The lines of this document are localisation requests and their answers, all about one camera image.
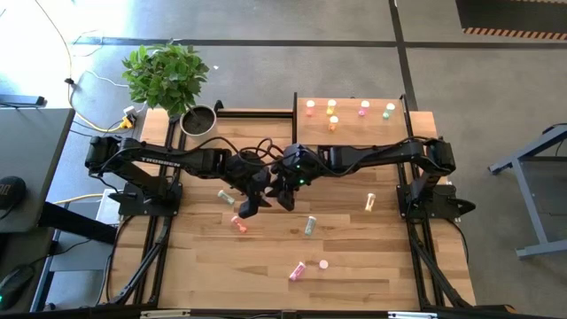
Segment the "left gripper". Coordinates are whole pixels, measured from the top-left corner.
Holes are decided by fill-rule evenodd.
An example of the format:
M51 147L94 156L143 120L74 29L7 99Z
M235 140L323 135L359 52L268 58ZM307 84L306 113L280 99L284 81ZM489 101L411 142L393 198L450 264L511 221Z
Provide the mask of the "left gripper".
M269 186L271 174L267 167L251 175L246 181L245 195L247 200L243 202L238 210L238 216L247 219L258 213L260 207L272 207L264 199L264 190Z

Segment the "white round plant pot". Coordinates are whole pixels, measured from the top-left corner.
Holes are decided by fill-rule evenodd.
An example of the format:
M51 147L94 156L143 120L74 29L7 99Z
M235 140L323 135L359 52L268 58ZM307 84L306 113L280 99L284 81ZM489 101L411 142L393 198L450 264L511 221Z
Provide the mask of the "white round plant pot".
M189 149L218 135L217 115L208 105L193 106L180 119L181 130L185 134L185 147Z

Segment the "white flat box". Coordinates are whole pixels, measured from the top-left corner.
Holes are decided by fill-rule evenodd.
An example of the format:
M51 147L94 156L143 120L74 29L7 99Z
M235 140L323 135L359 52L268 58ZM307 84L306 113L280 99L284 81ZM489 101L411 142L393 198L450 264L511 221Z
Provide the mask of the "white flat box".
M114 194L114 190L105 189L103 196L100 200L99 207L97 210L96 220L108 225L119 224L121 217L119 214L120 203L116 200L110 198L110 195Z

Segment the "green leafy plant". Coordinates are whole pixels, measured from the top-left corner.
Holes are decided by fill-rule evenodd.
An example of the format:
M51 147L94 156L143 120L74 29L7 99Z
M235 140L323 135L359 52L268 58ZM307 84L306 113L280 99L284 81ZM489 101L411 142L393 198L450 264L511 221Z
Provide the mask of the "green leafy plant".
M159 106L169 115L192 111L209 72L197 51L174 43L142 45L121 63L130 99L151 109Z

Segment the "black desk support beam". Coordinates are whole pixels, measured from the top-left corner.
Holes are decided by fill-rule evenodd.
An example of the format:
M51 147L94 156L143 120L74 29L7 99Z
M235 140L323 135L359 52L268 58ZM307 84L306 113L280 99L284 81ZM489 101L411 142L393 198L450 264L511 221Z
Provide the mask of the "black desk support beam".
M108 224L74 213L67 208L45 202L38 227L53 228L112 245L117 230Z

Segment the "grey desk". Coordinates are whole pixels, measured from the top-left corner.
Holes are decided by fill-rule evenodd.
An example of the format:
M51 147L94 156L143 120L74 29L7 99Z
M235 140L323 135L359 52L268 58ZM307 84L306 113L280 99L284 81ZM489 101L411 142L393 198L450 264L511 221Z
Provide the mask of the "grey desk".
M37 225L73 119L71 108L0 109L0 178L26 184L22 201L0 220L0 233Z

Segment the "black round pouch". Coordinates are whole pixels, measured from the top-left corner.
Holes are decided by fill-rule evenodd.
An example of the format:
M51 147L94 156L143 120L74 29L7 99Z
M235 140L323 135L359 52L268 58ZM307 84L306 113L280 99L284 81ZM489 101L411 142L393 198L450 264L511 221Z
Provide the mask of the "black round pouch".
M16 206L26 195L25 181L17 176L0 178L0 209Z

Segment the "black computer mouse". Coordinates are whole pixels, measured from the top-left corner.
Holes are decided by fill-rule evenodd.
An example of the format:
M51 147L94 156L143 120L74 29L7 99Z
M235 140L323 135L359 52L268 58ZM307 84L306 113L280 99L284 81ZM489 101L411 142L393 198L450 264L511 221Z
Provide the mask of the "black computer mouse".
M0 311L14 306L26 290L35 271L30 265L19 265L0 281Z

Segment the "black mat orange striped edge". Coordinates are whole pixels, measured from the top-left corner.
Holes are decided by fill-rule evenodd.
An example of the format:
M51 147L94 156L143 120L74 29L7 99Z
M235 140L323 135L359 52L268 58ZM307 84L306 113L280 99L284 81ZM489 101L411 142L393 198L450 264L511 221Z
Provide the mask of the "black mat orange striped edge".
M455 0L464 34L567 41L567 2Z

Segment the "black aluminium frame rail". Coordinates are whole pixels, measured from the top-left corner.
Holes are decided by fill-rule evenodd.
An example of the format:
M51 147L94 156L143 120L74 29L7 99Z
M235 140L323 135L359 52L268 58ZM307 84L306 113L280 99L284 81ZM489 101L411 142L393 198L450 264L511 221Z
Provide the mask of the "black aluminium frame rail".
M175 134L175 125L178 123L179 118L174 118L173 120L168 121L167 126L167 134L165 139L165 146L171 146L174 139ZM113 271L113 258L116 253L116 249L118 247L120 236L125 229L125 227L129 224L129 222L133 219L133 216L126 216L123 217L123 220L119 224L118 232L116 235L115 242L113 244L113 249L109 259L106 263L105 269L105 299L104 302L108 303L111 299L111 279L112 279L112 271ZM156 228L159 224L159 217L158 216L150 216L149 221L147 223L147 230L144 240L144 248L142 250L142 261L144 261L146 255L151 250L153 246L154 238L156 236ZM142 297L144 296L144 286L146 282L147 271L144 271L140 277L140 280L134 286L135 290L133 291L134 303L139 303Z
M400 217L406 224L408 242L419 307L443 307L448 301L453 307L467 308L465 301L440 269L433 244L431 220L453 223L474 210L472 202L456 197L452 184L440 184L443 176L456 170L452 146L432 143L423 156L410 161L414 180L408 182L405 168L398 165L400 184L396 188Z
M4 319L139 319L142 311L158 309L151 305L106 305L68 310L30 312L6 315ZM390 311L338 311L338 310L244 310L244 309L190 309L188 319L388 319ZM480 308L428 307L424 311L436 313L438 319L559 319L549 316L522 315Z
M221 100L215 102L214 111L218 118L224 119L292 119L294 116L294 111L287 109L227 109Z

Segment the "wooden shelf with black frame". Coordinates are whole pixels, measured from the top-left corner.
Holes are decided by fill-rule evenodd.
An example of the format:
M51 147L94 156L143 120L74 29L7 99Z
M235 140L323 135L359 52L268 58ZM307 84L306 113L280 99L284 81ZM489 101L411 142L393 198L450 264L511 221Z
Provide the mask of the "wooden shelf with black frame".
M335 131L329 131L330 117L333 116L326 114L329 99L337 101L333 114L338 117ZM315 101L312 116L306 115L307 100ZM365 116L358 114L362 100L370 103ZM396 104L396 109L385 120L383 112L388 103ZM291 143L301 144L313 151L318 146L365 148L395 144L408 137L405 107L401 98L299 97L296 106Z

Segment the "silver metal bracket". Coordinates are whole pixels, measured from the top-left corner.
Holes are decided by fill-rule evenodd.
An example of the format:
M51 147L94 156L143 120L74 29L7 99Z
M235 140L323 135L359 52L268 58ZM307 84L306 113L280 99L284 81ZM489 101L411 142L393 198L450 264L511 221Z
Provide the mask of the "silver metal bracket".
M153 309L142 311L139 319L175 319L190 317L189 309Z
M438 319L436 313L390 311L388 319Z

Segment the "blue metal table frame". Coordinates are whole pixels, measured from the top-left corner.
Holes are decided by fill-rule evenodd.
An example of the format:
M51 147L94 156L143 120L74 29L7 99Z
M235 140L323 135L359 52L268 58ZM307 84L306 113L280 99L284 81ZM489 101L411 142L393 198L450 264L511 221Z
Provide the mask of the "blue metal table frame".
M493 175L498 175L507 168L514 171L538 239L536 245L516 249L520 259L567 252L567 236L561 240L550 240L545 227L549 226L551 221L540 219L543 214L567 217L567 155L543 154L560 146L567 150L567 123L558 123L546 128L537 139L488 167L488 171Z

